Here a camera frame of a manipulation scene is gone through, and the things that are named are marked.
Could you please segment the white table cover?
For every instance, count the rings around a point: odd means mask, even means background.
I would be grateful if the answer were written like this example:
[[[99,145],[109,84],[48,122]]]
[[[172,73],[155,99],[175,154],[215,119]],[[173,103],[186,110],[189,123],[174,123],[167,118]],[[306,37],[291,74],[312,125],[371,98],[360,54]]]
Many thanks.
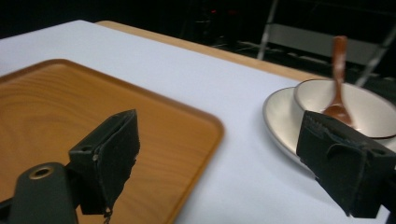
[[[225,137],[177,217],[179,223],[384,224],[347,217],[271,141],[262,104],[311,74],[114,21],[71,21],[0,39],[0,77],[67,59],[220,118]]]

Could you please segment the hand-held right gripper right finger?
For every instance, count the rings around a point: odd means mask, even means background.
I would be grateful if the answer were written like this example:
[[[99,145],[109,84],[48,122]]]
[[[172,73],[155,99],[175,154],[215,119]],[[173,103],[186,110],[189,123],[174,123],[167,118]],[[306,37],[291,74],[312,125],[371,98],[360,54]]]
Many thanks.
[[[341,121],[306,111],[297,156],[348,216],[396,218],[396,153]]]

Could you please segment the white bowl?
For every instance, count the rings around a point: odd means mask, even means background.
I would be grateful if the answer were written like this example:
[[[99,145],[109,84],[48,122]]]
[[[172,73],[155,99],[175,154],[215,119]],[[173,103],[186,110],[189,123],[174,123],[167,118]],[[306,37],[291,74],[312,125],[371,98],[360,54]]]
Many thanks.
[[[396,136],[396,106],[358,86],[342,85],[343,103],[353,121],[353,127],[375,140]],[[322,113],[335,95],[333,80],[312,79],[294,88],[294,107]]]

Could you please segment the metal stand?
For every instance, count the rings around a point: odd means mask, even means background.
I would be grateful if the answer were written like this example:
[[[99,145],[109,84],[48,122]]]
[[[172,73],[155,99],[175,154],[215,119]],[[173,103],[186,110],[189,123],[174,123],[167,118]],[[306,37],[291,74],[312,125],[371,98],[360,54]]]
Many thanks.
[[[331,50],[328,44],[332,42],[334,35],[346,35],[348,38],[347,58],[351,63],[363,65],[363,70],[360,77],[355,82],[358,86],[363,86],[373,75],[374,70],[380,64],[380,61],[389,51],[390,45],[396,39],[396,17],[392,17],[392,23],[384,36],[378,41],[363,41],[357,37],[350,37],[351,31],[340,32],[319,32],[318,30],[299,28],[297,25],[287,25],[285,22],[279,22],[276,19],[278,5],[283,4],[287,7],[290,16],[291,12],[296,12],[297,7],[293,7],[295,2],[306,2],[312,4],[313,8],[319,6],[331,7],[332,13],[325,16],[321,13],[324,20],[322,25],[334,24],[337,29],[346,27],[348,22],[346,16],[342,16],[340,10],[359,11],[356,7],[340,7],[325,3],[324,0],[271,0],[268,16],[265,19],[264,28],[262,31],[262,39],[259,45],[259,52],[257,54],[258,60],[263,60],[266,52],[266,47],[269,43],[280,45],[283,47],[297,49],[304,52],[330,57]],[[361,13],[374,13],[372,10],[361,9]]]

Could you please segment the brown wooden spoon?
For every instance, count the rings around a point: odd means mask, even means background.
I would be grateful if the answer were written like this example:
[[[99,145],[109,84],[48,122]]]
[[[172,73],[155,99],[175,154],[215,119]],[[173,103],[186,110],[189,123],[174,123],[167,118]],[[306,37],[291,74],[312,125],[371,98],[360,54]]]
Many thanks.
[[[332,42],[332,79],[334,96],[329,105],[323,110],[323,114],[338,119],[349,127],[352,127],[353,120],[343,102],[346,56],[347,37],[344,35],[335,36]]]

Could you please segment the wooden tray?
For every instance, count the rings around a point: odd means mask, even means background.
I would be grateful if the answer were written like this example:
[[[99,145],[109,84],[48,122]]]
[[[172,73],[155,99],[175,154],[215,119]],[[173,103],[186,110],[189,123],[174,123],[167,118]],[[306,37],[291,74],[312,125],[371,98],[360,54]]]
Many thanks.
[[[140,152],[111,224],[172,224],[216,151],[214,116],[67,60],[0,77],[0,202],[40,163],[68,152],[109,116],[137,113]]]

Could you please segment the white plate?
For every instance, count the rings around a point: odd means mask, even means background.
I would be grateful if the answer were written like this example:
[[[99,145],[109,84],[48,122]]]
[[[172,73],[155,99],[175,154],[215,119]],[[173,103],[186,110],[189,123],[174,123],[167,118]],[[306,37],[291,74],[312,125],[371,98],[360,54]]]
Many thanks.
[[[301,113],[299,108],[294,107],[293,92],[295,87],[272,93],[263,104],[262,115],[275,144],[290,159],[299,162],[300,158],[296,154],[296,147],[304,112]],[[375,141],[396,152],[396,136],[388,140]]]

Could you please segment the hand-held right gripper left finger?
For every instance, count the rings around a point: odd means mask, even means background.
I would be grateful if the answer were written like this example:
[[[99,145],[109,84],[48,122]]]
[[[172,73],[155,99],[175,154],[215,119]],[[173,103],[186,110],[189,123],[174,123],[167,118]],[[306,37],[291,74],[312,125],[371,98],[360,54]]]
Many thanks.
[[[132,109],[110,116],[69,151],[67,172],[75,204],[84,215],[111,215],[139,149]]]

